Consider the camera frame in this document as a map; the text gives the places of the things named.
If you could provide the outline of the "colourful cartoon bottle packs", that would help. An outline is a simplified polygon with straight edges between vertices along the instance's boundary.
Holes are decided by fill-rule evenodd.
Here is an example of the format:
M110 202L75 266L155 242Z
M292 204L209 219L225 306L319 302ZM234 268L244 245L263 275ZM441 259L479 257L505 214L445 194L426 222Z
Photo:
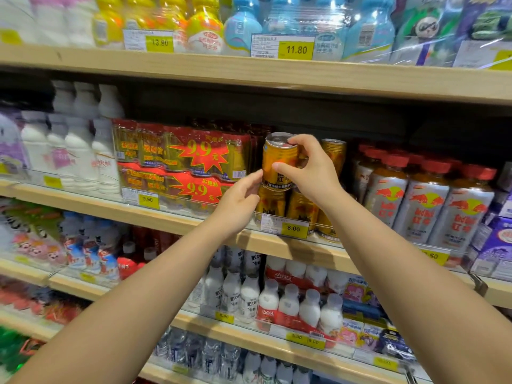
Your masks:
M54 271L68 264L62 211L0 197L0 258Z

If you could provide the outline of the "group of red bottles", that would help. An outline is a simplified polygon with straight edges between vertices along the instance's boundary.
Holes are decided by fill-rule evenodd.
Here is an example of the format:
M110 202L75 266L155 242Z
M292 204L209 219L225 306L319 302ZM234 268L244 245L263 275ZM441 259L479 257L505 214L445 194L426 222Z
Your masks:
M122 237L122 247L117 258L120 280L125 280L178 241L175 233L129 225Z

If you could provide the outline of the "row of blue drink bottles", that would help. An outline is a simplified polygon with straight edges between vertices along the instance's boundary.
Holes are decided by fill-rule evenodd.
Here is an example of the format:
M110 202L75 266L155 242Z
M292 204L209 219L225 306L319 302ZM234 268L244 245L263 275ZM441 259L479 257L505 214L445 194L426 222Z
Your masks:
M253 34L315 36L313 61L388 64L395 0L231 0L224 54L250 57Z

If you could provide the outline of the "person's left forearm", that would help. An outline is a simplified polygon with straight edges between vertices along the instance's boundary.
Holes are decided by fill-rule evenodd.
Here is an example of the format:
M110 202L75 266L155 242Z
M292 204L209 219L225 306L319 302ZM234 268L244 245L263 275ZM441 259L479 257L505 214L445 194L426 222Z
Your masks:
M211 215L64 326L8 384L131 384L214 252L247 223Z

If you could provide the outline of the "green packets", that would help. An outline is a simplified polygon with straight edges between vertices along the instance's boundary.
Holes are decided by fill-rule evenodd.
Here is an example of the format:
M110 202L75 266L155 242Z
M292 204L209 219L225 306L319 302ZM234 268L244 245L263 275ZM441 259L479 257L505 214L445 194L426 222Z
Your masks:
M16 374L43 345L44 341L0 326L0 379Z

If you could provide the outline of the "person's left hand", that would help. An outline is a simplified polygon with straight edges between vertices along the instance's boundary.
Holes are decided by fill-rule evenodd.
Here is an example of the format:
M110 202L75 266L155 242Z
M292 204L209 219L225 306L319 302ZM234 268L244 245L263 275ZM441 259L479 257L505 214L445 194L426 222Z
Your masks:
M258 202L258 194L224 193L215 211L206 221L224 241L247 226Z

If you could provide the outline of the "wooden shelf board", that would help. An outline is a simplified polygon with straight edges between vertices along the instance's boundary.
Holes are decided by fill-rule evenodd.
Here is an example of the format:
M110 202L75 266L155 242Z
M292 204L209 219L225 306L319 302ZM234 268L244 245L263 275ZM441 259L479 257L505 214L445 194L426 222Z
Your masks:
M0 43L0 65L512 107L512 71Z
M150 208L127 205L2 178L0 178L0 196L179 235L187 234L202 222L201 219L179 214L164 213ZM244 229L238 235L228 238L225 244L279 258L360 274L342 247L320 242L281 237L266 232Z
M0 275L50 287L89 301L99 299L110 290L63 273L48 272L5 258L0 258ZM179 311L171 325L261 354L286 359L332 380L346 379L355 384L432 384L431 381L412 376L413 368L406 368L400 361L401 373L375 367L373 358L380 355L366 350L338 344L333 349L318 350L289 342L285 336L293 330L276 325L270 325L270 331L265 331L259 328L257 322L247 326L237 322L228 324L185 309Z
M0 307L0 325L43 342L47 342L62 328L61 324L7 307ZM185 367L156 356L149 358L138 375L157 384L207 384L189 375Z

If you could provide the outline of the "row of small white bottles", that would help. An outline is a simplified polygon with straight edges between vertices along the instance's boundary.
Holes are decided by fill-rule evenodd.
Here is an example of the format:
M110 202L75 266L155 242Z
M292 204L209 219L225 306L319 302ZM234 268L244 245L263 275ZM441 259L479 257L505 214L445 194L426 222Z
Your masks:
M239 384L313 384L313 373L294 363L254 351L242 355Z

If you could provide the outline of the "row of yellow drink bottles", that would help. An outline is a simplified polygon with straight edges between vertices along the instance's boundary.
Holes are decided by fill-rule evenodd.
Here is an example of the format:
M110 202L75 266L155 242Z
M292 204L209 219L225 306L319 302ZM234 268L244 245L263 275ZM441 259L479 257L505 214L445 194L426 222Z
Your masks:
M125 50L123 30L174 32L174 54L224 54L219 0L95 0L96 47Z

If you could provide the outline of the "pink cartoon drink cartons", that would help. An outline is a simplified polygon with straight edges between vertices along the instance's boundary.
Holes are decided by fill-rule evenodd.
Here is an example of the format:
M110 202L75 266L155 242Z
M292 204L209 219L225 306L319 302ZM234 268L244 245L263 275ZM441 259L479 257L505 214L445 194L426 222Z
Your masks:
M381 353L381 335L393 326L374 290L360 275L349 274L341 296L343 321L337 341Z

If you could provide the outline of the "group of white plastic bottles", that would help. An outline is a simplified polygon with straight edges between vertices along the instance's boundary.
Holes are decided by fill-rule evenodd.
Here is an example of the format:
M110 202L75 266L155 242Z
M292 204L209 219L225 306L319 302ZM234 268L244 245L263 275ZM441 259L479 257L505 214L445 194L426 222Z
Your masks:
M52 85L51 112L22 112L21 135L30 161L26 180L45 186L43 175L54 175L64 191L120 199L113 120L123 119L125 111L118 87L63 80Z

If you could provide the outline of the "purple green drink pack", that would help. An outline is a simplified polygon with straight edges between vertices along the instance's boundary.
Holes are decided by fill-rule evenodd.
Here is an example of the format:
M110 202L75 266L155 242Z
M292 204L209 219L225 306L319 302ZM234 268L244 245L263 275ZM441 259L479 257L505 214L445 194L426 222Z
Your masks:
M464 0L453 67L512 71L512 0Z

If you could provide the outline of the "red gold can multipack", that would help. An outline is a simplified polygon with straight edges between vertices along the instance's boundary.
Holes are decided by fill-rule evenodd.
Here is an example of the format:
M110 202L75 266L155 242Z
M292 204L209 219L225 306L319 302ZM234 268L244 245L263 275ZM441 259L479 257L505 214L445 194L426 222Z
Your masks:
M120 189L128 187L157 193L160 211L191 213L198 216L214 212L233 182L215 176L198 177L188 171L167 172L162 168L142 167L136 162L117 163Z
M117 161L236 182L253 168L257 137L230 123L164 125L115 119Z

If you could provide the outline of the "person's right hand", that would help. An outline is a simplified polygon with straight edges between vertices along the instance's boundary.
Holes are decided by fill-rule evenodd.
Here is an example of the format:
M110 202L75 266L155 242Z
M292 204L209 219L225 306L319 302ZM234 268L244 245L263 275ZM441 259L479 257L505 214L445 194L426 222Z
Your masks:
M336 175L335 167L329 156L313 135L294 135L290 144L297 144L305 149L308 161L306 166L306 183L296 185L298 189L325 213L331 212L346 195Z

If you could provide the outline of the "dark blue drink pack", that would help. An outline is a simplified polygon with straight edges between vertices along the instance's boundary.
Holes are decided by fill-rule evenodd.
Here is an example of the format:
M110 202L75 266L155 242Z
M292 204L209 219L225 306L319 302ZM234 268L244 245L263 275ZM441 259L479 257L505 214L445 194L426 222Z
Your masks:
M405 343L401 335L395 330L382 330L374 351L376 353L391 356L408 363L417 362L417 358L414 355L412 349Z

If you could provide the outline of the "row of red-label milk bottles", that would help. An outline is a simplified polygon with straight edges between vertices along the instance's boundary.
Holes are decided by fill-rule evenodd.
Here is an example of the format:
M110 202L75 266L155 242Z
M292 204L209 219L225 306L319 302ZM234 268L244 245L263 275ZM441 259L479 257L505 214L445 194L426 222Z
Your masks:
M342 329L342 296L351 274L267 255L262 276L259 328L270 331L270 325L277 325L324 338L325 348L333 349Z

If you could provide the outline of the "metal shelf bracket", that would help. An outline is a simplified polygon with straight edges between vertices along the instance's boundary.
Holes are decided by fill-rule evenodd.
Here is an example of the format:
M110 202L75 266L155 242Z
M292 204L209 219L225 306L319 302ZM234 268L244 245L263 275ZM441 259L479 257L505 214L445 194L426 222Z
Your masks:
M476 275L472 271L468 272L468 275L470 276L471 280L475 285L474 291L477 292L479 296L485 297L489 289L487 283L480 276Z

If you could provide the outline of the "person's right forearm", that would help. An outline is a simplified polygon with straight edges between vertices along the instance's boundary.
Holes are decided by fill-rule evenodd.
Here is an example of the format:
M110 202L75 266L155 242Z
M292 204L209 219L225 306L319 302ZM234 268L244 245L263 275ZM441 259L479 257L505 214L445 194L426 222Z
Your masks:
M340 186L315 202L434 384L512 384L512 323Z

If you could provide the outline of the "purple white drink pack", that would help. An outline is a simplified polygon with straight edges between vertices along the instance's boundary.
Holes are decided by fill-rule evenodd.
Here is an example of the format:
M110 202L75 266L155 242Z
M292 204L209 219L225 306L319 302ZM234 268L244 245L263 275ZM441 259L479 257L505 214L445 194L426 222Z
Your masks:
M30 161L22 140L21 111L0 106L0 163L8 175L23 176Z

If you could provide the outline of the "pack of white bottles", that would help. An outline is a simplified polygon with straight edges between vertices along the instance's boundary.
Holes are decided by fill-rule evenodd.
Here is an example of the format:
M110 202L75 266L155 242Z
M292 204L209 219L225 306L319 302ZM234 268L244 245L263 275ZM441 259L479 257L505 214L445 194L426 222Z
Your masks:
M94 48L95 0L0 0L0 43Z

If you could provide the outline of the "gold drink can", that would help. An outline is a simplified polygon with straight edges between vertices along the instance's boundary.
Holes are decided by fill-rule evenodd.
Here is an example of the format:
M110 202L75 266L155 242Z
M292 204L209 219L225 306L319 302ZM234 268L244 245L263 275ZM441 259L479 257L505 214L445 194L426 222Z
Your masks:
M341 240L337 236L332 223L329 221L323 210L318 211L317 222L315 224L315 230L318 236L331 243L340 244Z
M262 185L275 191L287 191L293 185L286 176L279 174L272 166L275 162L286 163L296 167L298 160L298 145L290 144L292 134L274 132L266 135L262 158Z
M297 186L294 186L287 202L285 218L308 222L308 235L312 235L316 227L318 213L319 207L305 197Z
M338 139L321 139L321 146L333 162L339 178L347 155L347 142Z
M259 202L255 209L254 221L260 227L263 214L285 217L286 191L276 191L260 185L258 189Z

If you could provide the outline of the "purple drink cartons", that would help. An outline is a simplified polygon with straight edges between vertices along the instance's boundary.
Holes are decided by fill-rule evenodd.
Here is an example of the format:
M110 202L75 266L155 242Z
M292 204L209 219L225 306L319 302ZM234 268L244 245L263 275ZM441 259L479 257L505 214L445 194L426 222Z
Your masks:
M512 283L512 161L503 166L495 196L466 259L473 273Z

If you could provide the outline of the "red snack packets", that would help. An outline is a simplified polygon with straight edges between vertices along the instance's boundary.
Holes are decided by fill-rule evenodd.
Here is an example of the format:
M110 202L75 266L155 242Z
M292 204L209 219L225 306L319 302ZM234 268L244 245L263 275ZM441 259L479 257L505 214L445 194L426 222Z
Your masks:
M0 276L0 309L67 325L91 303L49 287Z

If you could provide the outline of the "panda print drink pack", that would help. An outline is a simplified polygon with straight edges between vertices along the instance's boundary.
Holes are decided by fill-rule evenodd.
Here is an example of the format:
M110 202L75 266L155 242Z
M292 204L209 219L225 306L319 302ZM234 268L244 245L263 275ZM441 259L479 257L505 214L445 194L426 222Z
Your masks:
M464 0L396 0L389 64L451 67Z

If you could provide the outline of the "row of red-capped drink bottles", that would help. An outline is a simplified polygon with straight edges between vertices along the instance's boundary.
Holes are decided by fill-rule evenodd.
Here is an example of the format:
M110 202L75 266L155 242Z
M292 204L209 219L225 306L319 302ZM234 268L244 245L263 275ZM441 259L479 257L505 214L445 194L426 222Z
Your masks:
M368 147L355 169L356 199L406 240L462 253L487 212L496 170Z

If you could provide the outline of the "blue white bottle pack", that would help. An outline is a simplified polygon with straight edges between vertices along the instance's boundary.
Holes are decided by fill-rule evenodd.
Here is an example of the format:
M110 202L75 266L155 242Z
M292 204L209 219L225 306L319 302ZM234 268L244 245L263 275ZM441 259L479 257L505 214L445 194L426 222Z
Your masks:
M116 222L64 211L59 227L67 256L65 274L97 285L120 282L122 230Z

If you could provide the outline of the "row of black-label milk bottles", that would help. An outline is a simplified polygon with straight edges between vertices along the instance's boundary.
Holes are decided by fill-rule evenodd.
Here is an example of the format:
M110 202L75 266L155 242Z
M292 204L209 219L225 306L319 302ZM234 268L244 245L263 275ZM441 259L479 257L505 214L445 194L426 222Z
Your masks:
M184 309L214 318L215 311L233 313L234 322L248 325L257 318L261 293L262 254L222 245L189 295Z

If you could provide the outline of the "row of clear water bottles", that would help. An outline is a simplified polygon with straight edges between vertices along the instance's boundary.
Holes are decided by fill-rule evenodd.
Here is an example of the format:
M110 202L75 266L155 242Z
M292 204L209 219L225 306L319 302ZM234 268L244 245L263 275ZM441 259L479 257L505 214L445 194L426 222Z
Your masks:
M169 326L150 362L209 384L240 384L240 347Z

